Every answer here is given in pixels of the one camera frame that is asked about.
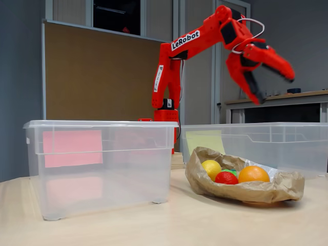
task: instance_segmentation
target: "plastic toy fruit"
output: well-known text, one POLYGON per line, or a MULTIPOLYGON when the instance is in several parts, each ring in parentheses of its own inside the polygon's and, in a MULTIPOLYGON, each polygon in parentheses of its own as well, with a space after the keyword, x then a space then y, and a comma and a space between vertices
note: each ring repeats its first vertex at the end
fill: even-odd
POLYGON ((220 164, 214 160, 206 160, 201 165, 203 166, 211 180, 215 181, 216 175, 221 172, 220 164))
POLYGON ((237 177, 231 172, 220 172, 216 175, 216 183, 225 183, 226 185, 238 184, 237 177))
POLYGON ((229 170, 229 169, 224 169, 224 170, 222 170, 222 171, 223 171, 223 172, 233 173, 233 174, 237 177, 237 171, 234 170, 234 169, 231 169, 231 170, 229 170))
POLYGON ((270 182, 270 177, 263 168, 257 166, 248 166, 241 170, 239 173, 238 181, 239 183, 250 181, 270 182))

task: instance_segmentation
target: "lerobot logo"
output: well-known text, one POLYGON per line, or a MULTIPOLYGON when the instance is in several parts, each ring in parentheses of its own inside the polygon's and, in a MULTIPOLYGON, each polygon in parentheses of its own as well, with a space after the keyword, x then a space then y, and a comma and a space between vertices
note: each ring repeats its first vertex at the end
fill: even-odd
POLYGON ((185 43, 188 43, 191 40, 194 40, 200 36, 200 31, 195 31, 192 34, 187 34, 184 37, 179 38, 176 42, 171 43, 172 51, 176 48, 180 47, 181 45, 184 45, 185 43))

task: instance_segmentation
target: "white label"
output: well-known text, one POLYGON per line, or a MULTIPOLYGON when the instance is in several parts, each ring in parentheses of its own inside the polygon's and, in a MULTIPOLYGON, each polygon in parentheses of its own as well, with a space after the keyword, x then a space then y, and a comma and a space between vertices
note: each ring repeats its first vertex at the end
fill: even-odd
POLYGON ((180 47, 180 46, 184 45, 185 43, 188 43, 189 41, 194 40, 198 37, 200 37, 200 31, 198 31, 198 30, 192 34, 187 34, 186 36, 179 38, 177 41, 172 42, 171 49, 172 49, 172 51, 174 51, 178 47, 180 47))
POLYGON ((156 79, 155 79, 155 84, 154 84, 154 92, 157 92, 158 85, 159 85, 159 82, 160 82, 160 77, 162 76, 163 68, 164 68, 163 65, 159 65, 159 67, 158 67, 157 74, 156 74, 156 79))
POLYGON ((168 108, 172 107, 172 99, 168 99, 168 108))

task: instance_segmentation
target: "red fruit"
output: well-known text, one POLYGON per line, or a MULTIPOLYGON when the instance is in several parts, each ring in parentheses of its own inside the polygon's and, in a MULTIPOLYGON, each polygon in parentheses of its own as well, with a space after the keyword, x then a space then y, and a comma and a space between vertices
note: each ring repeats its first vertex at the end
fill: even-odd
POLYGON ((226 185, 238 184, 238 178, 230 172, 220 172, 215 177, 216 183, 225 183, 226 185))

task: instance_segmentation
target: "yellow fruit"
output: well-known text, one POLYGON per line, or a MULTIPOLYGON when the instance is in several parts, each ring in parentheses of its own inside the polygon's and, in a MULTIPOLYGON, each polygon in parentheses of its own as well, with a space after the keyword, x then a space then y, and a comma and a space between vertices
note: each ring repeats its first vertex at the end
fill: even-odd
POLYGON ((214 182, 216 175, 221 172, 220 164, 214 160, 206 160, 201 165, 203 166, 211 180, 214 182))

